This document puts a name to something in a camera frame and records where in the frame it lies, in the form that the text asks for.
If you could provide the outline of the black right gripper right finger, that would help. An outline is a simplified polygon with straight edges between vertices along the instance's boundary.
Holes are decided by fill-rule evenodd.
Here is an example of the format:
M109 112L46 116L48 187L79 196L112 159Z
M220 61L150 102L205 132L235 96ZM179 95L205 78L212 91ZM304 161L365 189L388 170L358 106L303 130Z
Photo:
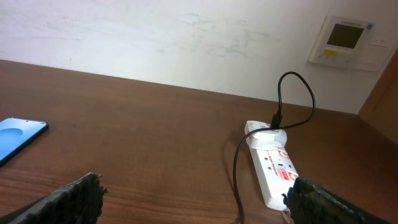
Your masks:
M389 223L302 177L282 196L295 224Z

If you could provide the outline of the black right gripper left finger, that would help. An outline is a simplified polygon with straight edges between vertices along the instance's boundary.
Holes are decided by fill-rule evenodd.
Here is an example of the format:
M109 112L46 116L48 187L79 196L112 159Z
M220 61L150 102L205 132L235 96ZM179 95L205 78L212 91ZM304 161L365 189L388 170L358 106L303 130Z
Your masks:
M96 224L108 190L92 172L25 207L1 217L1 224Z

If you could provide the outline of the blue Galaxy smartphone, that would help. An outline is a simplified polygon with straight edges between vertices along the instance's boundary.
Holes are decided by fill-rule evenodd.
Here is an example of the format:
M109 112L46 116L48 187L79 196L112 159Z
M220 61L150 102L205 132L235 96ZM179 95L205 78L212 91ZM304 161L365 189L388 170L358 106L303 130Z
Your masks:
M1 166L36 140L49 125L45 121L7 118L1 121Z

